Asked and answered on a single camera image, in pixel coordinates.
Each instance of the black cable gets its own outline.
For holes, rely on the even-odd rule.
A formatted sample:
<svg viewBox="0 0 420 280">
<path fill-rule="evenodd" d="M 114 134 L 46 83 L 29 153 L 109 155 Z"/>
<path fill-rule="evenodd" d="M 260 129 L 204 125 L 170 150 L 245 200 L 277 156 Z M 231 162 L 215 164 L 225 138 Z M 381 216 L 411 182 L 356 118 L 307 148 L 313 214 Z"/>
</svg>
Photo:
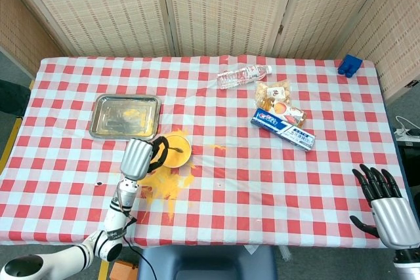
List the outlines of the black cable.
<svg viewBox="0 0 420 280">
<path fill-rule="evenodd" d="M 137 251 L 137 250 L 135 250 L 132 246 L 131 246 L 131 244 L 128 242 L 128 240 L 125 238 L 125 236 L 123 236 L 123 239 L 124 239 L 124 241 L 128 244 L 128 246 L 130 247 L 130 249 L 133 251 L 133 252 L 135 252 L 136 254 L 138 254 L 148 265 L 149 265 L 149 267 L 150 267 L 150 269 L 152 270 L 152 272 L 153 272 L 153 276 L 155 277 L 155 280 L 158 280 L 158 277 L 156 277 L 156 273 L 155 273 L 155 269 L 153 269 L 153 267 L 152 267 L 152 265 L 151 265 L 151 263 L 149 263 L 149 261 L 147 260 L 147 259 L 145 259 L 145 257 L 139 252 L 139 251 Z"/>
</svg>

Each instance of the yellow bowl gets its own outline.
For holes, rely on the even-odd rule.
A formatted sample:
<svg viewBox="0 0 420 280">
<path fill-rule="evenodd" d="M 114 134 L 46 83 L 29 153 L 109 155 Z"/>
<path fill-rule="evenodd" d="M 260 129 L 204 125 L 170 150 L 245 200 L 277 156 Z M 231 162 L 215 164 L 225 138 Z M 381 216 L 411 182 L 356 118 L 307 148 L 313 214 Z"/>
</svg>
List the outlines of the yellow bowl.
<svg viewBox="0 0 420 280">
<path fill-rule="evenodd" d="M 191 157 L 191 144 L 187 138 L 180 136 L 178 134 L 170 134 L 165 136 L 168 139 L 169 147 L 171 148 L 180 148 L 183 152 L 179 153 L 175 150 L 168 149 L 168 155 L 166 157 L 163 165 L 171 169 L 183 166 Z M 160 150 L 157 153 L 155 159 L 160 157 L 163 150 L 163 144 L 160 146 Z"/>
</svg>

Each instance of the plastic water bottle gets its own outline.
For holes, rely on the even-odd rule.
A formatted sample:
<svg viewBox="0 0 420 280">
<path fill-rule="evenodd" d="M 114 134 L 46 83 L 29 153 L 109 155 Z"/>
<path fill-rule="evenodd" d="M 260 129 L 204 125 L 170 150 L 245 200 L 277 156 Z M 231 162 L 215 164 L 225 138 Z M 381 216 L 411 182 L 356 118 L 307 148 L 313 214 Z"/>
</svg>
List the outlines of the plastic water bottle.
<svg viewBox="0 0 420 280">
<path fill-rule="evenodd" d="M 271 71 L 271 66 L 263 65 L 247 66 L 238 70 L 226 71 L 217 75 L 217 84 L 220 89 L 233 88 L 237 85 L 261 80 Z"/>
</svg>

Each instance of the blue object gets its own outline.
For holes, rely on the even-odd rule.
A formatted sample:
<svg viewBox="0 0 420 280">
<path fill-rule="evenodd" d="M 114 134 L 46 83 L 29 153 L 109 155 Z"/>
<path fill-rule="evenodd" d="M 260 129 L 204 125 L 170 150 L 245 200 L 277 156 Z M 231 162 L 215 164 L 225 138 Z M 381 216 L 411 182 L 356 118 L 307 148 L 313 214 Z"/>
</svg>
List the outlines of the blue object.
<svg viewBox="0 0 420 280">
<path fill-rule="evenodd" d="M 339 66 L 339 74 L 351 78 L 362 65 L 363 60 L 352 55 L 346 55 Z"/>
<path fill-rule="evenodd" d="M 148 247 L 143 256 L 158 280 L 277 280 L 274 247 L 260 245 L 251 255 L 242 245 L 169 245 Z M 140 259 L 138 279 L 153 279 Z"/>
</svg>

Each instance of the blue toy block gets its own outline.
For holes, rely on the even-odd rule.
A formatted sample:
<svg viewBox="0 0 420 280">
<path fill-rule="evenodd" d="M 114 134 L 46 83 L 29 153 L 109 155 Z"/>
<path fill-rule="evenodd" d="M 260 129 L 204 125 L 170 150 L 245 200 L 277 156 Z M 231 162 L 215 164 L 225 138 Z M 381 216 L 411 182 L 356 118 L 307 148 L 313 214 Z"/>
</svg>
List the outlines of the blue toy block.
<svg viewBox="0 0 420 280">
<path fill-rule="evenodd" d="M 358 71 L 362 62 L 363 60 L 357 57 L 346 55 L 338 68 L 339 74 L 351 78 Z"/>
</svg>

